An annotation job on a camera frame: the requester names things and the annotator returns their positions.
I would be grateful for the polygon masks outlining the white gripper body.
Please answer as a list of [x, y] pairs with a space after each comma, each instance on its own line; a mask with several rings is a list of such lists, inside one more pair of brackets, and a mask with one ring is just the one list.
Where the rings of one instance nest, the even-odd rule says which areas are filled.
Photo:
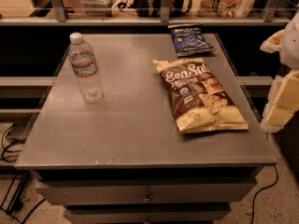
[[280, 62], [291, 69], [299, 68], [299, 13], [284, 29], [280, 40]]

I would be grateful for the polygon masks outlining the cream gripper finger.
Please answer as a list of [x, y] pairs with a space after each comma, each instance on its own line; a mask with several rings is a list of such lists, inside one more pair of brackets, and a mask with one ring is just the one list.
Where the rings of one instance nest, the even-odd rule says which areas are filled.
[[260, 50], [267, 53], [274, 53], [280, 50], [281, 38], [283, 35], [283, 30], [279, 30], [270, 37], [268, 37], [260, 46]]
[[277, 133], [299, 110], [299, 70], [291, 70], [285, 77], [276, 76], [263, 110], [261, 128], [266, 133]]

